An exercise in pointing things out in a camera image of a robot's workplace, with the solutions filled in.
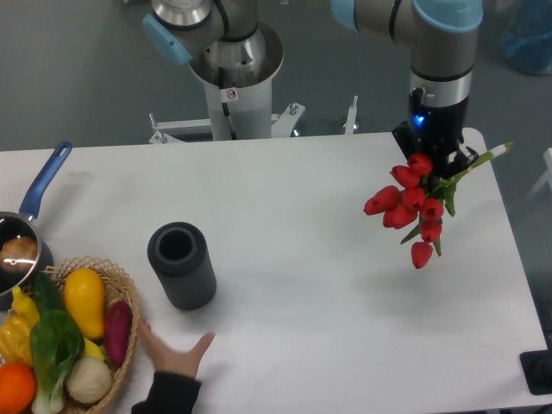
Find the person's bare hand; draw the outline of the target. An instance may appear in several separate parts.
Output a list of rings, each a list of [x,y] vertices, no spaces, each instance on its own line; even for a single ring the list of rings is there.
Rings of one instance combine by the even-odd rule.
[[[171,348],[151,328],[151,325],[140,318],[138,336],[154,370],[161,373],[173,373],[191,379],[196,379],[199,366],[216,334],[208,332],[188,351]]]

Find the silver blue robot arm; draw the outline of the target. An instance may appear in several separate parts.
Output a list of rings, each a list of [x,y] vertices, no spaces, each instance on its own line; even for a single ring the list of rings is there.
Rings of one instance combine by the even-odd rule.
[[[213,138],[269,138],[279,37],[254,1],[154,1],[142,22],[161,55],[203,82]],[[334,1],[334,18],[411,48],[409,114],[393,136],[405,156],[428,154],[437,177],[473,166],[463,128],[483,17],[479,1]]]

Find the black sleeved forearm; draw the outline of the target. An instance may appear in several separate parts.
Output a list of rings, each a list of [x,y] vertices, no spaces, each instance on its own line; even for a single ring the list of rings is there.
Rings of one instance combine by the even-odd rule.
[[[133,405],[132,414],[191,414],[202,383],[188,376],[158,372],[145,400]]]

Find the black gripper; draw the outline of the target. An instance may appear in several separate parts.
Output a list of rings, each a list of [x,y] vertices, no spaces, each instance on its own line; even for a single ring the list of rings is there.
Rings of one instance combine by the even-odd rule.
[[[479,154],[463,145],[462,130],[467,114],[468,98],[445,107],[423,104],[421,93],[409,96],[409,116],[392,135],[406,159],[414,153],[427,154],[432,161],[432,174],[450,179],[467,170]]]

